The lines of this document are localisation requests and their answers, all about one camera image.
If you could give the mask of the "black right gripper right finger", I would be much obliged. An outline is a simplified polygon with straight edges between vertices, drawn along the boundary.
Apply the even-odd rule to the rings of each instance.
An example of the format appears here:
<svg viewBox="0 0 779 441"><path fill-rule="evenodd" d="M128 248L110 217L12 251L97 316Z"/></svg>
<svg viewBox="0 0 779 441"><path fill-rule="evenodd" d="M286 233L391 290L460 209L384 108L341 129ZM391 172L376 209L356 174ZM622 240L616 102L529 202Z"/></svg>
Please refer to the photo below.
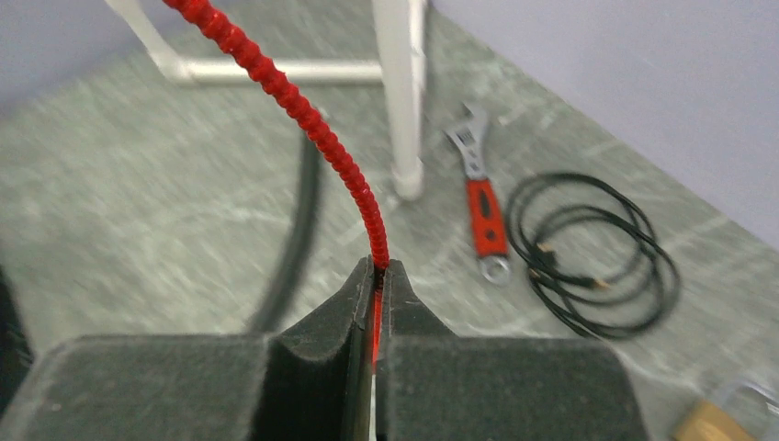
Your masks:
<svg viewBox="0 0 779 441"><path fill-rule="evenodd" d="M414 293L383 283L376 379L380 440L645 440L628 374L582 338L460 336Z"/></svg>

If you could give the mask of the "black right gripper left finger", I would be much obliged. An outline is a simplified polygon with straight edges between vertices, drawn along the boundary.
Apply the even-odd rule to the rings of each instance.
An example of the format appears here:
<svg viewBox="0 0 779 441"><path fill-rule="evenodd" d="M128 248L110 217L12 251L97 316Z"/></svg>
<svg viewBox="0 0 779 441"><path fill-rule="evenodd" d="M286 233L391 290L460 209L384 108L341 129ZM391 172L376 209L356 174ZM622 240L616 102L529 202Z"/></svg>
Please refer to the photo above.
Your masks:
<svg viewBox="0 0 779 441"><path fill-rule="evenodd" d="M4 440L364 440L374 267L278 334L95 335L51 350Z"/></svg>

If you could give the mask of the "brass padlock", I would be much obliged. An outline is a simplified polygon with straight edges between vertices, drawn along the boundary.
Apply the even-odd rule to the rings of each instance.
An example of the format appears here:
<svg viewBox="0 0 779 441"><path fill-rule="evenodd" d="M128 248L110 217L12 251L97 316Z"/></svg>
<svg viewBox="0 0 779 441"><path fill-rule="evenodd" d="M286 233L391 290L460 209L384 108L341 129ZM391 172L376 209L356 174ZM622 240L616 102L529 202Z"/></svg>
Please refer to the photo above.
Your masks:
<svg viewBox="0 0 779 441"><path fill-rule="evenodd" d="M740 392L751 391L762 400L765 410L774 417L760 435L751 434L726 405ZM778 439L778 395L769 387L751 379L734 379L712 391L699 400L695 407L677 425L671 440L777 440Z"/></svg>

